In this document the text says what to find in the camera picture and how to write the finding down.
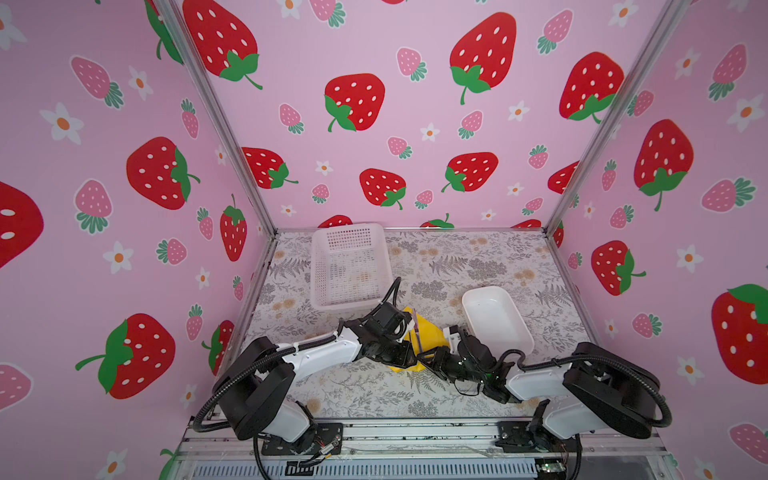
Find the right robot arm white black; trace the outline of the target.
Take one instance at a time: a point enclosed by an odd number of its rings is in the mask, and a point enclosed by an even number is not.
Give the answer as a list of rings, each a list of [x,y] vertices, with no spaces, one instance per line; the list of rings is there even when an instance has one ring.
[[[565,358],[528,363],[520,349],[495,356],[466,329],[448,330],[449,344],[419,352],[415,359],[438,378],[497,403],[539,401],[533,435],[540,430],[566,440],[610,428],[647,439],[672,423],[672,412],[650,372],[591,343],[581,342]]]

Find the yellow paper napkin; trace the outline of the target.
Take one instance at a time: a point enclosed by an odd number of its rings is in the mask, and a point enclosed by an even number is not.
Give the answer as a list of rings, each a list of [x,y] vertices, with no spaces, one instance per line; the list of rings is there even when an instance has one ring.
[[[408,327],[404,340],[411,344],[416,356],[428,351],[437,352],[440,347],[446,347],[448,351],[451,351],[450,341],[444,338],[441,328],[428,321],[422,315],[415,313],[412,307],[406,307],[405,311],[412,316],[413,324]],[[426,369],[419,361],[416,365],[407,368],[390,367],[390,369],[397,373],[435,372],[435,369]]]

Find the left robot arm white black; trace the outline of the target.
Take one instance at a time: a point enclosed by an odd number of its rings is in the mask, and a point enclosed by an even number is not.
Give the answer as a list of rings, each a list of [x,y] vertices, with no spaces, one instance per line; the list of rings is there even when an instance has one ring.
[[[413,322],[412,313],[381,302],[364,317],[341,320],[335,330],[309,340],[275,344],[259,337],[221,374],[195,418],[195,430],[229,427],[239,440],[266,433],[302,442],[314,424],[306,408],[287,400],[291,386],[361,359],[399,369],[414,366],[416,354],[405,339]]]

